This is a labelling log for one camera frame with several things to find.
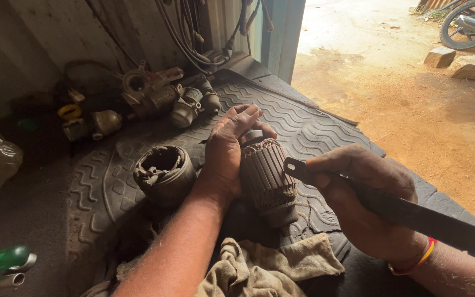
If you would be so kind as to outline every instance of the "rock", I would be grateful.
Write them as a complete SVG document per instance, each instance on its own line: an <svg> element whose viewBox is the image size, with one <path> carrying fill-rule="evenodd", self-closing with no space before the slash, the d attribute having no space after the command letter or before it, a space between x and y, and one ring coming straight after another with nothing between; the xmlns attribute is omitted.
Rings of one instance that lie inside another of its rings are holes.
<svg viewBox="0 0 475 297"><path fill-rule="evenodd" d="M447 67L452 64L454 57L455 50L446 48L445 46L438 46L428 53L424 59L424 63L436 68Z"/></svg>
<svg viewBox="0 0 475 297"><path fill-rule="evenodd" d="M446 73L452 78L475 79L475 56L461 56L454 59Z"/></svg>

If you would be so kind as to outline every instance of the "motorcycle tire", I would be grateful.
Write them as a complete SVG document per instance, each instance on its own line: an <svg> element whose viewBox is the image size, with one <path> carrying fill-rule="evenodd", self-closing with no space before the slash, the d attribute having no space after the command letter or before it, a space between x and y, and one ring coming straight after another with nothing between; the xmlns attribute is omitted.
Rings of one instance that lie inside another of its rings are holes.
<svg viewBox="0 0 475 297"><path fill-rule="evenodd" d="M458 42L453 40L448 34L448 27L450 23L458 17L464 10L475 7L475 0L467 1L458 7L454 8L444 19L443 23L441 24L441 29L439 31L439 37L441 41L447 48L451 48L454 50L468 50L475 47L475 40L469 42Z"/></svg>

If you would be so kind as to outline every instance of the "wrist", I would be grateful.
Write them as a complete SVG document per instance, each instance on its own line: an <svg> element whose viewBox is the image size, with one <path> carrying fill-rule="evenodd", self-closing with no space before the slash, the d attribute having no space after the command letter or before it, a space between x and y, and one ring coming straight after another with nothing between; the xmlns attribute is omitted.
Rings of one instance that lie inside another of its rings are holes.
<svg viewBox="0 0 475 297"><path fill-rule="evenodd" d="M389 260L388 263L397 271L409 270L419 263L428 248L428 237L415 232L412 234L411 240L401 248L404 253L396 259Z"/></svg>
<svg viewBox="0 0 475 297"><path fill-rule="evenodd" d="M190 194L198 199L211 199L225 207L228 207L233 199L232 189L203 171L197 177Z"/></svg>

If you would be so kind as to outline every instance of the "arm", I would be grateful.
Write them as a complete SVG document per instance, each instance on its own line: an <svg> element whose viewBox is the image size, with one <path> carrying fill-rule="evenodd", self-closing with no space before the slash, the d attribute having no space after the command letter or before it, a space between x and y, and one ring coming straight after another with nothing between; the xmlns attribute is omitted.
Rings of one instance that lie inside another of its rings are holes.
<svg viewBox="0 0 475 297"><path fill-rule="evenodd" d="M115 297L192 296L203 280L228 205L241 195L238 137L247 128L272 128L256 122L256 105L232 107L214 126L206 161L194 188L165 231L115 291Z"/></svg>
<svg viewBox="0 0 475 297"><path fill-rule="evenodd" d="M361 182L417 203L415 185L406 168L360 145L349 145L307 160L317 172L315 184L338 217L340 227L362 252L388 261L396 271L410 271L428 250L425 235L394 225L366 210L345 181L327 171L339 171ZM437 242L426 262L409 276L439 297L475 296L475 258Z"/></svg>

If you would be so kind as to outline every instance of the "sandy ground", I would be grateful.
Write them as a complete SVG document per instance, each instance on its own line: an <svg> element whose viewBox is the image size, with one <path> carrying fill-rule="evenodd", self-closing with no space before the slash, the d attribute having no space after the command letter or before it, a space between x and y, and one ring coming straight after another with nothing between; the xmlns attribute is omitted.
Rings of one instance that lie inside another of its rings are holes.
<svg viewBox="0 0 475 297"><path fill-rule="evenodd" d="M475 215L475 90L423 64L442 44L415 4L307 0L292 86Z"/></svg>

